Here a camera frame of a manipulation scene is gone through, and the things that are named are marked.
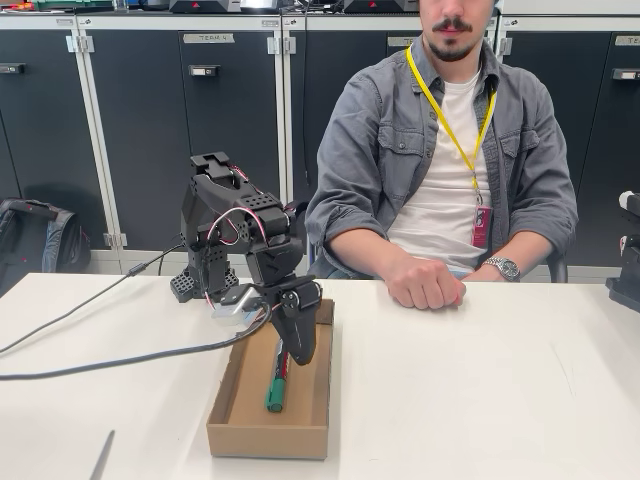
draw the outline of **shirt collar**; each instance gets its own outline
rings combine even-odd
[[[444,91],[444,82],[440,78],[440,75],[438,75],[438,72],[436,72],[435,68],[431,65],[431,62],[424,51],[422,35],[413,41],[410,48],[411,53],[413,54],[413,60],[416,62],[416,67],[418,67],[418,71],[420,72],[420,75],[422,75],[424,83],[429,87],[429,89],[435,88],[437,90]],[[500,64],[491,50],[491,47],[485,41],[482,42],[480,62],[482,64],[480,72],[481,85],[484,87],[487,84],[487,80],[489,80],[491,84],[494,85],[494,88],[497,89],[498,84],[500,83]],[[415,93],[422,92],[422,89],[412,72],[411,86]]]

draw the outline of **locker door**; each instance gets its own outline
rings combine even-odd
[[[318,187],[318,148],[345,85],[387,54],[384,31],[291,32],[293,194],[309,200]]]
[[[571,261],[579,265],[621,266],[620,237],[637,232],[624,220],[618,197],[640,192],[640,80],[614,80],[614,69],[640,72],[640,46],[616,45],[614,33],[578,197],[578,241]]]
[[[5,198],[19,196],[18,180],[16,179],[16,172],[9,153],[7,138],[4,134],[4,122],[0,115],[0,202]]]
[[[23,74],[0,75],[0,112],[22,195],[76,212],[91,248],[106,248],[104,206],[69,34],[0,31],[0,63],[26,64]]]
[[[225,152],[263,191],[279,197],[273,32],[233,33],[229,43],[188,43],[180,32],[191,152]],[[217,66],[216,76],[192,76],[190,66]]]
[[[180,209],[193,174],[178,32],[90,34],[120,229],[127,249],[165,250],[180,232]]]
[[[611,34],[545,31],[510,32],[508,36],[513,47],[504,63],[529,70],[551,94],[578,192]]]

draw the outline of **gray shirt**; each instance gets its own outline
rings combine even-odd
[[[419,37],[413,58],[441,104],[444,82],[431,66]],[[567,148],[546,87],[531,73],[500,64],[483,42],[482,70],[474,110],[484,121],[491,88],[495,114],[482,149],[487,164],[493,222],[489,253],[516,233],[547,238],[564,254],[578,221]],[[318,250],[310,273],[327,278],[343,265],[327,248],[355,228],[387,231],[400,209],[428,175],[436,146],[438,117],[398,52],[364,69],[347,84],[318,151],[318,190],[307,210],[309,240]]]

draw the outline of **wristwatch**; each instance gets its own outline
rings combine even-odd
[[[483,265],[493,265],[500,270],[502,276],[508,282],[517,282],[520,280],[520,269],[518,266],[509,260],[508,258],[502,257],[491,257]]]

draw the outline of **white table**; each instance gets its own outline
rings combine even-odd
[[[0,344],[116,278],[29,275],[0,299]],[[127,280],[1,357],[0,373],[226,338],[168,280]],[[325,462],[210,457],[204,424],[226,350],[0,383],[0,478],[88,479],[111,429],[104,480],[640,475],[640,315],[605,287],[472,284],[463,307],[433,313],[394,305],[376,282],[322,283],[336,301]]]

